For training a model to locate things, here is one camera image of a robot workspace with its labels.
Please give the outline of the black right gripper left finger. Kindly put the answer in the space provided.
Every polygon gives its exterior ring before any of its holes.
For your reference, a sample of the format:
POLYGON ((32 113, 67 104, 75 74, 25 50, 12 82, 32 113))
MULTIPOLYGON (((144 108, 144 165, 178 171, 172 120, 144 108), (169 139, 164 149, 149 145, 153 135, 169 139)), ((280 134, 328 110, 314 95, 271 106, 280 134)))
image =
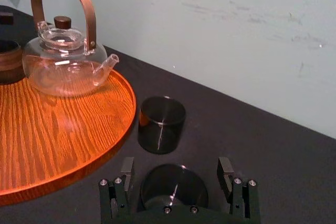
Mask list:
POLYGON ((99 181, 100 220, 132 220, 129 210, 129 191, 134 177, 134 157, 125 157, 120 175, 113 180, 99 181), (111 201, 115 200, 117 215, 112 216, 111 201))

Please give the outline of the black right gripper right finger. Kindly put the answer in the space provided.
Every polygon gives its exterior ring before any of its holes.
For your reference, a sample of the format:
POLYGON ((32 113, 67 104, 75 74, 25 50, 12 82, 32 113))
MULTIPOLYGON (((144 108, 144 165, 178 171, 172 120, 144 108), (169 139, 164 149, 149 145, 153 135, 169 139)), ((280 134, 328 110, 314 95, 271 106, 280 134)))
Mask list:
POLYGON ((219 157, 217 178, 230 206, 228 220, 259 220, 258 184, 254 179, 244 181, 236 176, 227 157, 219 157))

